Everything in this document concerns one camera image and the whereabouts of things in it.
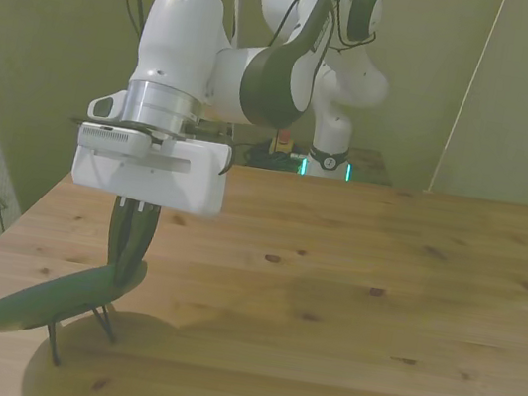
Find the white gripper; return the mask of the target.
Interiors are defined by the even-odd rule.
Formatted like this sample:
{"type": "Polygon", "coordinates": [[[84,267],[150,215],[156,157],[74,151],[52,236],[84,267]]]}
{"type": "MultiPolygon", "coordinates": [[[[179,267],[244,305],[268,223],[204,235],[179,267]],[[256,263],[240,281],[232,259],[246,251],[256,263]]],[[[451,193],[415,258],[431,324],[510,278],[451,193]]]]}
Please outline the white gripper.
{"type": "Polygon", "coordinates": [[[149,249],[160,206],[205,216],[220,213],[224,170],[232,154],[228,145],[193,139],[157,143],[141,131],[86,122],[77,138],[73,181],[118,195],[107,239],[107,263],[118,263],[117,286],[131,280],[149,249]]]}

